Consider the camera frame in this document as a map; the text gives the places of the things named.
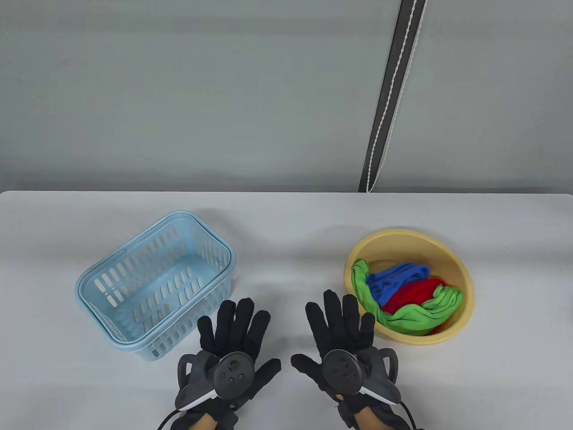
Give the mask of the person's right hand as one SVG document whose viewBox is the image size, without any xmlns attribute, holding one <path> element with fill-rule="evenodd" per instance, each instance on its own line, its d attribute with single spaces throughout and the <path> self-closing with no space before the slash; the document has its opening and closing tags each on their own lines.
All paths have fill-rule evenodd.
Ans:
<svg viewBox="0 0 573 430">
<path fill-rule="evenodd" d="M 305 306 L 307 320 L 322 360 L 332 350 L 341 349 L 354 354 L 373 346 L 376 319 L 371 313 L 360 315 L 354 295 L 347 294 L 339 299 L 336 293 L 328 289 L 323 293 L 323 299 L 323 308 L 315 302 L 308 302 Z M 370 408 L 379 416 L 393 414 L 389 405 L 370 396 L 356 394 L 346 399 L 336 393 L 323 376 L 322 364 L 304 354 L 291 356 L 291 364 L 335 400 L 339 411 L 345 413 L 346 417 L 350 413 L 360 413 L 365 408 Z"/>
</svg>

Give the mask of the person's left hand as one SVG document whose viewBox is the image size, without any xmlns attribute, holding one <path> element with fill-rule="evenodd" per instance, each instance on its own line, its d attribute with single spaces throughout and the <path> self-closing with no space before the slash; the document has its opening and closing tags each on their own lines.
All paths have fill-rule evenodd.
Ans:
<svg viewBox="0 0 573 430">
<path fill-rule="evenodd" d="M 266 310 L 254 313 L 254 301 L 250 298 L 243 298 L 238 303 L 225 300 L 219 307 L 215 329 L 208 316 L 198 319 L 201 348 L 219 358 L 242 352 L 247 354 L 252 362 L 256 362 L 270 320 L 271 315 Z M 244 406 L 246 401 L 252 400 L 280 370 L 281 361 L 273 358 L 256 371 L 252 385 L 238 400 L 213 399 L 203 403 L 199 409 L 216 422 L 220 422 L 231 412 Z"/>
</svg>

